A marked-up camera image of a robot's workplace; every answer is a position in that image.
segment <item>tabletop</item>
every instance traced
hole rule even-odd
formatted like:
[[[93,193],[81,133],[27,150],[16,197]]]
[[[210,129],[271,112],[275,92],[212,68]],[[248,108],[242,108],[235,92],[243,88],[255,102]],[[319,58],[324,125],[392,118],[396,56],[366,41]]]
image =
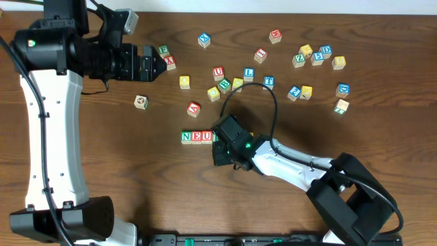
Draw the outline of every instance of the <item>tabletop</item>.
[[[0,33],[9,42],[37,18],[42,13],[3,13]],[[101,21],[90,14],[89,22],[95,34]],[[273,29],[283,34],[276,44],[268,39]],[[206,49],[197,43],[203,32],[212,39]],[[396,199],[404,245],[435,245],[436,38],[435,16],[139,13],[135,34],[124,42],[168,45],[176,69],[153,83],[109,81],[108,93],[81,97],[81,159],[90,197],[110,196],[118,217],[148,233],[325,233],[305,192],[277,178],[215,167],[211,145],[180,142],[181,131],[208,129],[219,118],[227,94],[208,98],[217,85],[212,68],[224,67],[231,81],[253,67],[255,82],[276,79],[274,138],[316,156],[353,154]],[[292,57],[304,44],[314,50],[329,44],[333,56],[321,66],[307,60],[295,69]],[[258,48],[268,52],[262,64],[253,59]],[[330,64],[337,55],[346,58],[343,70]],[[33,245],[9,227],[8,215],[25,207],[29,132],[18,74],[5,52],[0,58],[0,241]],[[189,90],[180,89],[180,75],[191,77]],[[339,83],[351,87],[344,115],[333,111]],[[293,85],[312,86],[313,96],[291,101]],[[86,92],[103,87],[84,79]],[[149,98],[146,110],[134,107],[136,95]],[[190,102],[201,105],[197,118],[186,112]],[[268,134],[273,109],[266,90],[249,86],[226,112],[255,134]],[[393,215],[384,230],[396,225]]]

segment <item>white wall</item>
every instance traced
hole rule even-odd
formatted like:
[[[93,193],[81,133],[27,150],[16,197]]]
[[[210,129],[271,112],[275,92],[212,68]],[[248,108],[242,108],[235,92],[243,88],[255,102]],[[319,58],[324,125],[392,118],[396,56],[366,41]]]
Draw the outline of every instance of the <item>white wall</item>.
[[[437,0],[97,0],[111,9],[138,12],[437,14]],[[42,10],[42,6],[0,1],[8,10]]]

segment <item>toy block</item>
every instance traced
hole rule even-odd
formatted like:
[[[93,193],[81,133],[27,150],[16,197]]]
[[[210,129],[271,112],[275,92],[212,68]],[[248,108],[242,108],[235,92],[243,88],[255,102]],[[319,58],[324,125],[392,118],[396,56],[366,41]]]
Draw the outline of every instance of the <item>toy block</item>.
[[[202,144],[202,132],[191,132],[191,144]]]
[[[214,76],[215,81],[220,81],[225,78],[225,71],[223,67],[213,68],[212,75]]]
[[[200,46],[203,48],[208,47],[208,45],[211,44],[211,37],[207,33],[202,33],[199,38],[197,39]]]
[[[323,58],[323,54],[321,52],[314,52],[311,56],[311,64],[313,64],[313,66],[322,65],[324,60],[325,59]]]
[[[195,103],[190,103],[190,106],[186,109],[186,112],[196,118],[200,113],[200,106]]]
[[[223,79],[217,87],[221,93],[226,94],[231,89],[231,83],[227,79]]]
[[[173,70],[176,68],[176,63],[175,63],[175,59],[172,55],[164,58],[165,62],[167,63],[167,71],[168,70]]]
[[[293,86],[293,88],[288,92],[288,98],[290,98],[292,101],[296,101],[297,98],[299,98],[300,93],[302,90],[299,89],[297,86]]]
[[[255,69],[253,68],[245,68],[243,80],[246,82],[252,82],[253,77],[255,77]]]
[[[213,133],[212,134],[212,141],[215,142],[215,141],[218,141],[218,140],[219,140],[219,137],[217,137],[217,134]]]
[[[190,89],[190,77],[179,76],[179,85],[181,89]]]
[[[349,107],[349,103],[343,99],[340,99],[335,105],[334,112],[337,112],[339,114],[344,114],[346,110],[348,110],[348,107]]]
[[[300,99],[309,100],[313,95],[313,88],[311,86],[302,86],[302,93],[300,94]]]
[[[334,68],[334,70],[343,69],[344,66],[346,66],[346,59],[344,59],[343,56],[341,56],[341,57],[334,57],[334,59],[333,59],[333,68]]]
[[[271,90],[273,90],[274,86],[274,77],[265,76],[264,77],[264,85],[269,87]]]
[[[158,47],[158,52],[162,58],[166,58],[170,55],[169,47],[167,45]]]
[[[299,54],[303,55],[305,59],[310,58],[310,56],[313,54],[313,49],[311,46],[309,46],[309,44],[306,44],[299,49]]]
[[[210,98],[211,102],[220,99],[220,92],[217,87],[214,86],[208,90],[208,97]]]
[[[333,54],[330,45],[321,46],[319,52],[322,52],[324,59],[328,59]]]
[[[244,81],[239,78],[234,78],[234,82],[232,83],[232,90],[235,90],[236,88],[240,87],[244,84]]]
[[[293,56],[293,66],[295,68],[299,68],[305,65],[305,57],[303,55],[295,55]]]
[[[282,33],[279,30],[271,31],[268,38],[270,39],[272,44],[276,44],[281,41]]]
[[[350,86],[348,84],[341,83],[339,86],[337,86],[337,91],[335,92],[335,95],[341,98],[345,98],[349,95],[350,92]]]
[[[212,144],[212,131],[203,131],[202,132],[202,143],[203,144]]]
[[[182,144],[191,144],[191,132],[181,132],[180,141]]]
[[[259,49],[257,52],[255,52],[255,61],[259,62],[260,64],[264,62],[264,60],[267,58],[267,51],[264,49]]]
[[[139,109],[147,108],[148,104],[149,104],[149,100],[145,96],[137,96],[135,98],[134,105]]]

